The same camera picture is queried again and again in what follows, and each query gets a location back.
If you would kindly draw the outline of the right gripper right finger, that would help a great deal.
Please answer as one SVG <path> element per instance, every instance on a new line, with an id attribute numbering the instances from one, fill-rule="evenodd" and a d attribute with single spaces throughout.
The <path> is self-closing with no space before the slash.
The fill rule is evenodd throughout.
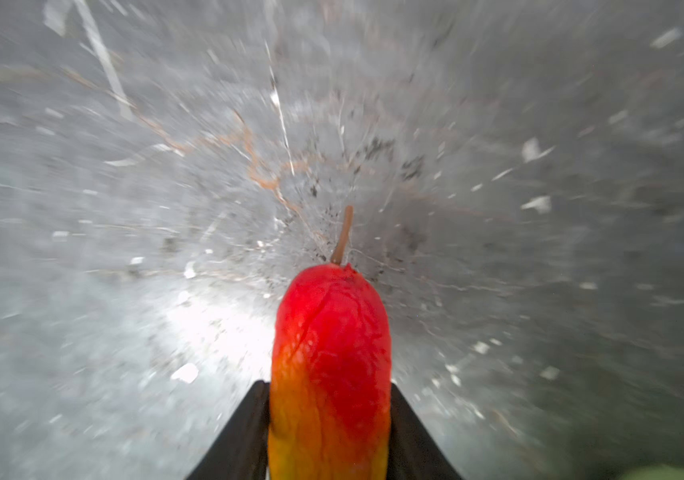
<path id="1" fill-rule="evenodd" d="M 391 385 L 388 480 L 462 480 L 396 384 Z"/>

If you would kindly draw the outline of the green wavy fruit bowl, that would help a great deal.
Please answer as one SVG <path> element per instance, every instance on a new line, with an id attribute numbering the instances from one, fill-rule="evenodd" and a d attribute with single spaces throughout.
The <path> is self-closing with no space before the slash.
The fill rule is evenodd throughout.
<path id="1" fill-rule="evenodd" d="M 617 480 L 684 480 L 684 466 L 654 464 L 627 470 Z"/>

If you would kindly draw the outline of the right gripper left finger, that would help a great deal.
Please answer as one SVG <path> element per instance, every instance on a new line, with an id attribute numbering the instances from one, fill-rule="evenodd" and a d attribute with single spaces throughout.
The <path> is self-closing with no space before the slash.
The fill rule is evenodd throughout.
<path id="1" fill-rule="evenodd" d="M 267 478 L 269 386 L 252 384 L 188 480 Z"/>

